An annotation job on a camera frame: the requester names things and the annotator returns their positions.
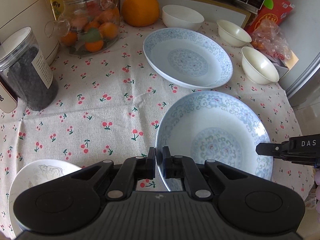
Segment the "white rose pattern plate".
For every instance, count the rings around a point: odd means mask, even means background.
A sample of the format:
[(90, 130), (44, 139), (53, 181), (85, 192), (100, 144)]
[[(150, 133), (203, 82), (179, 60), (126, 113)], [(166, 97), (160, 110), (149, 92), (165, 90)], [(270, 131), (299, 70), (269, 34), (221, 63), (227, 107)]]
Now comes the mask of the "white rose pattern plate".
[(17, 173), (10, 187), (8, 203), (10, 224), (15, 235), (14, 238), (22, 232), (13, 211), (14, 201), (18, 195), (33, 186), (60, 178), (80, 169), (80, 167), (66, 161), (42, 159), (29, 163)]

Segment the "blue patterned plate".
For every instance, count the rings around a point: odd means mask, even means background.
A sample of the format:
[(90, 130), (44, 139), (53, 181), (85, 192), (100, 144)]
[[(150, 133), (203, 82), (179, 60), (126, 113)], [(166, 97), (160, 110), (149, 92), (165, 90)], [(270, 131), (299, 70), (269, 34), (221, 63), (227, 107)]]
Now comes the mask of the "blue patterned plate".
[(191, 157), (197, 164), (214, 159), (270, 180), (273, 158), (255, 151), (269, 140), (263, 123), (245, 103), (204, 91), (184, 96), (167, 110), (158, 127), (156, 149), (160, 153), (167, 146), (171, 155)]
[(217, 88), (233, 75), (227, 52), (207, 36), (188, 29), (153, 31), (143, 41), (143, 53), (157, 74), (188, 89)]

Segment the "glass jar with tangerines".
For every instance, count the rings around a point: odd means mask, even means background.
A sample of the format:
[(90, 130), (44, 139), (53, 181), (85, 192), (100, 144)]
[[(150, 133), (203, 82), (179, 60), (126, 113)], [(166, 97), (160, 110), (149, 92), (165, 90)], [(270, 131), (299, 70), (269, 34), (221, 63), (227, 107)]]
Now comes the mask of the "glass jar with tangerines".
[(95, 54), (117, 41), (120, 15), (112, 0), (62, 1), (63, 12), (46, 24), (44, 32), (47, 37), (58, 38), (69, 54)]

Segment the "red gift box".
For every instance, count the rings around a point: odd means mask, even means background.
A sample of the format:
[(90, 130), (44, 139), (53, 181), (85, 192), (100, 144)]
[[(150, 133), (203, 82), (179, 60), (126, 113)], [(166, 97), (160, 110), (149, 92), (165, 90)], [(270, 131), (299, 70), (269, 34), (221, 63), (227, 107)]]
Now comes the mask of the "red gift box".
[(252, 15), (245, 26), (249, 34), (255, 31), (262, 20), (268, 19), (280, 25), (284, 18), (295, 8), (289, 0), (265, 0), (256, 15)]

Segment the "white air fryer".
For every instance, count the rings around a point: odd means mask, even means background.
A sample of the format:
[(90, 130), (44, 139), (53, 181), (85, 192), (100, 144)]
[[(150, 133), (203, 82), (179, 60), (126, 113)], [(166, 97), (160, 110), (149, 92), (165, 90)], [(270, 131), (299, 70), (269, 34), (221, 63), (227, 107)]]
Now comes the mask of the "white air fryer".
[(44, 28), (54, 20), (47, 0), (1, 0), (1, 42), (23, 27), (31, 27), (48, 64), (51, 64), (59, 48), (57, 38), (48, 38)]

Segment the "large orange on table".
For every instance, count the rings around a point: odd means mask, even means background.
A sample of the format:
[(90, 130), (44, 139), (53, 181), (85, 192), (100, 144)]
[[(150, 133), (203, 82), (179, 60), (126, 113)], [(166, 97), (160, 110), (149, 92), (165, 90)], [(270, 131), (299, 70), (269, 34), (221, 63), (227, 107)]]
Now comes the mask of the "large orange on table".
[(146, 27), (159, 18), (158, 0), (125, 0), (121, 7), (124, 21), (133, 27)]

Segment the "clear jar dark contents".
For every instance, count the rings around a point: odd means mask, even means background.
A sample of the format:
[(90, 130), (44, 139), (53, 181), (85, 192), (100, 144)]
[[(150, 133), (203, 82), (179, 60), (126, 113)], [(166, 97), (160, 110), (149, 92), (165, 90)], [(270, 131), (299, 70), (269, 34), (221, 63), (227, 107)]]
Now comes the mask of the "clear jar dark contents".
[(23, 27), (1, 43), (1, 78), (32, 111), (48, 107), (59, 85), (31, 27)]

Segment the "plastic bag of fruit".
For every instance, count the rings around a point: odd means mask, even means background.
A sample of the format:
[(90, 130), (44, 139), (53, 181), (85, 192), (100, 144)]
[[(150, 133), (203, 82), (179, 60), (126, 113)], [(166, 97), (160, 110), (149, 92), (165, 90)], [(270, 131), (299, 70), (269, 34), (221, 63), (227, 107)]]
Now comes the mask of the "plastic bag of fruit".
[(290, 60), (292, 56), (289, 44), (280, 27), (269, 19), (263, 19), (259, 27), (251, 33), (251, 45), (280, 60)]

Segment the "large white bowl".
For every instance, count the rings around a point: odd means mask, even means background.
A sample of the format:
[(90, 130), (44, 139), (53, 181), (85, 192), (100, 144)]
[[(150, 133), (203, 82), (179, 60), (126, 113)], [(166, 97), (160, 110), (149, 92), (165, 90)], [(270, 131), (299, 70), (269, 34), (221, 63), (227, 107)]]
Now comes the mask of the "large white bowl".
[(162, 20), (168, 28), (197, 31), (204, 22), (204, 17), (191, 8), (170, 4), (162, 8)]

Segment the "white blue cardboard box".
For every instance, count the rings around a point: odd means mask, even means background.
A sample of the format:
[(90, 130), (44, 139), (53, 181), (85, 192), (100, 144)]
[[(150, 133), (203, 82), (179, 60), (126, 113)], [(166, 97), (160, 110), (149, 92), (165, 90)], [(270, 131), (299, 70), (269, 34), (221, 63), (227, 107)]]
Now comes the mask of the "white blue cardboard box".
[(299, 61), (299, 58), (295, 55), (294, 52), (291, 52), (291, 57), (290, 59), (278, 59), (278, 58), (271, 58), (270, 59), (273, 65), (275, 66), (278, 74), (279, 74), (279, 79), (281, 80), (288, 71), (290, 71), (296, 63)]

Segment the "small cream bowl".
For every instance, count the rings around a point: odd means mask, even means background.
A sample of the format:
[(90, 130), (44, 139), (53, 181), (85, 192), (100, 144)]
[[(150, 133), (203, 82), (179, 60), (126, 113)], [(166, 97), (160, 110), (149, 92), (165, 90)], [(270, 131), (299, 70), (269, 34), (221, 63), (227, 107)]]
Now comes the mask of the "small cream bowl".
[(254, 83), (267, 85), (279, 81), (279, 74), (272, 62), (251, 47), (242, 47), (241, 65), (246, 76)]
[(217, 20), (218, 34), (223, 41), (234, 47), (242, 47), (252, 42), (251, 36), (238, 25), (227, 20)]

